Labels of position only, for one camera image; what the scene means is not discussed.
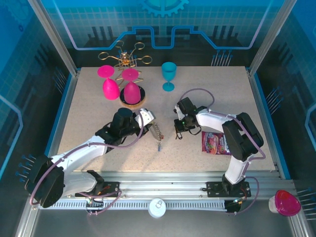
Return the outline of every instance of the wooden coaster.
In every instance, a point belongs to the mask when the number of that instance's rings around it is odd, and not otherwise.
[[[128,104],[125,100],[124,100],[124,89],[120,92],[119,95],[119,99],[122,102],[122,104],[125,107],[128,107],[129,109],[136,109],[137,107],[141,106],[144,101],[145,101],[145,91],[141,86],[138,86],[140,89],[140,101],[136,104]]]

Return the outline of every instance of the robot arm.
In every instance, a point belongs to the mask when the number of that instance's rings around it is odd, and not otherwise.
[[[143,131],[141,132],[141,119],[143,118]],[[129,135],[144,136],[155,119],[152,112],[141,109],[136,115],[127,108],[120,108],[113,117],[112,122],[98,130],[94,136],[81,145],[51,158],[41,155],[33,164],[25,189],[32,193],[42,175],[60,158],[67,156],[58,163],[45,177],[36,191],[35,199],[44,208],[53,205],[60,197],[86,192],[97,195],[103,190],[104,180],[93,170],[87,172],[73,172],[92,159],[110,152],[113,147],[122,144]]]
[[[242,129],[235,120],[241,122],[258,147],[263,146],[263,139],[250,116],[246,113],[226,115],[208,110],[205,106],[196,108],[188,97],[177,103],[174,112],[178,114],[178,119],[174,121],[174,124],[179,139],[182,139],[181,132],[191,133],[191,130],[196,127],[199,127],[201,131],[201,126],[210,127],[225,134],[232,157],[223,175],[222,186],[228,195],[234,190],[239,190],[241,183],[245,180],[249,162],[258,150],[246,134],[240,133]]]

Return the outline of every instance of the speckled countertop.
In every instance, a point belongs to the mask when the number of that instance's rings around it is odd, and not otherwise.
[[[106,100],[102,84],[104,79],[98,77],[98,68],[82,68],[70,107],[58,153],[88,140],[105,124],[112,121],[114,113],[122,107],[119,99]],[[173,112],[180,96],[187,90],[202,87],[215,96],[212,109],[215,111],[239,114],[248,113],[265,144],[262,150],[267,155],[265,160],[253,162],[251,170],[274,170],[270,150],[263,132],[259,113],[250,88],[244,67],[178,67],[173,92],[165,92],[165,83],[161,67],[141,67],[138,83],[146,92],[146,100],[141,106],[153,111],[157,117],[164,140],[158,152],[157,141],[149,132],[134,146],[128,149],[114,149],[103,157],[98,157],[79,168],[96,171],[224,171],[228,168],[230,156],[210,155],[201,151],[201,134],[192,136],[183,133],[182,140],[175,140]],[[207,106],[211,102],[206,92],[193,91],[187,95],[197,106]],[[126,139],[125,145],[135,139],[136,135]]]

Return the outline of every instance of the black round base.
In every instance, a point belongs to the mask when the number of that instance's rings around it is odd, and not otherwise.
[[[128,104],[128,103],[125,101],[125,99],[124,99],[124,88],[123,88],[123,90],[120,92],[120,94],[119,94],[119,99],[121,100],[121,102],[122,102],[125,106],[127,106],[127,107],[137,107],[137,106],[141,105],[141,104],[144,102],[144,100],[145,100],[145,90],[144,90],[141,86],[138,86],[138,87],[139,87],[139,89],[140,89],[140,101],[139,101],[138,103],[136,103],[136,104]]]

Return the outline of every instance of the pink wine glass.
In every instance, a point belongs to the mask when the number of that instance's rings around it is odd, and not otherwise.
[[[106,78],[103,83],[103,93],[108,100],[115,100],[119,97],[119,86],[110,77],[114,74],[114,68],[104,65],[98,69],[98,75]]]
[[[140,88],[133,80],[138,78],[138,71],[133,68],[128,68],[122,72],[122,77],[124,80],[129,81],[124,88],[124,100],[128,104],[137,104],[141,99]]]

